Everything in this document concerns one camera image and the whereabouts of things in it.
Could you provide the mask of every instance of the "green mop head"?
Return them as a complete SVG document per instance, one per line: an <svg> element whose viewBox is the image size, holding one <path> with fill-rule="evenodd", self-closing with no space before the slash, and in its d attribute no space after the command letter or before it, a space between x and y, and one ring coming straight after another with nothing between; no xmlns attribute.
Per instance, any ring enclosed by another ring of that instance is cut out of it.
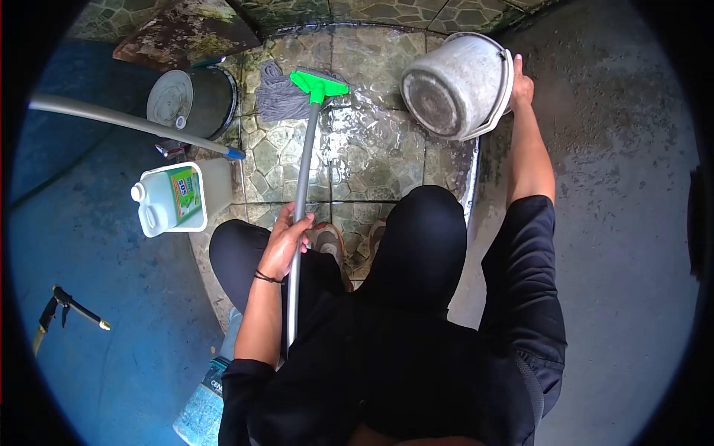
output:
<svg viewBox="0 0 714 446"><path fill-rule="evenodd" d="M310 103L322 104L325 96L340 96L350 92L349 85L342 79L302 66L290 73L290 80L310 94Z"/></svg>

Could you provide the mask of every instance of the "black shirt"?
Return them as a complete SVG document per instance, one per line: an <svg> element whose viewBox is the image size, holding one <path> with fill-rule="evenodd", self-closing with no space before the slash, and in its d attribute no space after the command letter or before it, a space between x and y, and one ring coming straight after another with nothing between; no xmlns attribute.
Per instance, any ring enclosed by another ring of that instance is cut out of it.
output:
<svg viewBox="0 0 714 446"><path fill-rule="evenodd" d="M401 440L472 437L532 444L531 399L516 365L538 378L543 414L555 404L565 328L555 289L550 199L514 202L482 262L479 331L352 295L323 300L278 372L234 360L223 374L218 442L343 445L356 426Z"/></svg>

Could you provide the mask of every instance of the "hand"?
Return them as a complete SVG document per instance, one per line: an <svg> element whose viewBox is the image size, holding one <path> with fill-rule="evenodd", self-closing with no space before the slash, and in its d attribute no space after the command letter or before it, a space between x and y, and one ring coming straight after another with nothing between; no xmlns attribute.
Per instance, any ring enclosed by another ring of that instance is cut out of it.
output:
<svg viewBox="0 0 714 446"><path fill-rule="evenodd" d="M268 246L258 264L261 273L276 280L283 280L290 272L293 254L298 248L298 240L300 240L300 251L306 253L308 250L309 240L304 231L312 227L315 214L308 212L305 218L293 224L291 214L294 211L294 202L280 210L280 216L273 225L273 232L268 239Z"/></svg>
<svg viewBox="0 0 714 446"><path fill-rule="evenodd" d="M511 110L514 113L533 101L533 81L523 74L523 56L516 54L513 60L513 91L511 92Z"/></svg>

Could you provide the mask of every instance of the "gray metal pole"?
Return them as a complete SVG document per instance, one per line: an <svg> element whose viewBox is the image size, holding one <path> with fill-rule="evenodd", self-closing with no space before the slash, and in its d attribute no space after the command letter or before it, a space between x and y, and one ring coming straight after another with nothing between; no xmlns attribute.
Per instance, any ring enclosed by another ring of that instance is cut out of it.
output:
<svg viewBox="0 0 714 446"><path fill-rule="evenodd" d="M300 173L298 174L298 190L295 194L295 212L293 223L297 223L305 216L305 204L308 198L308 183L310 182L310 162L312 160L312 149L315 143L315 128L317 127L318 115L322 105L318 102L310 104L310 119L308 129L305 133L305 144L303 146L303 156L300 160ZM300 245L293 254L293 265L288 276L288 351L295 337L298 334L298 294L300 292Z"/></svg>
<svg viewBox="0 0 714 446"><path fill-rule="evenodd" d="M64 98L51 94L35 94L30 99L28 108L33 110L53 111L66 115L79 116L81 118L93 119L95 121L107 122L122 127L133 128L134 130L145 131L162 138L171 138L194 146L207 148L208 150L222 153L231 158L243 159L245 154L234 148L214 143L205 138L192 136L175 128L162 126L161 124L132 116L127 113L112 110L110 108L96 106L92 103L77 101L76 99Z"/></svg>

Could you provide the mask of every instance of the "bracelet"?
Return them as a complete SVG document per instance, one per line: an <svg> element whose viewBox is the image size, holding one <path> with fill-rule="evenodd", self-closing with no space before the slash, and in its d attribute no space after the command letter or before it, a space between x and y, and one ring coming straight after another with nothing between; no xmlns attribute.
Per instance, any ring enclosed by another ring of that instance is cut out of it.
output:
<svg viewBox="0 0 714 446"><path fill-rule="evenodd" d="M276 279L270 278L267 275L261 273L257 269L256 269L256 274L253 277L256 279L264 280L266 282L270 282L270 283L280 283L281 285L285 284L285 278L283 278L283 280L276 280Z"/></svg>

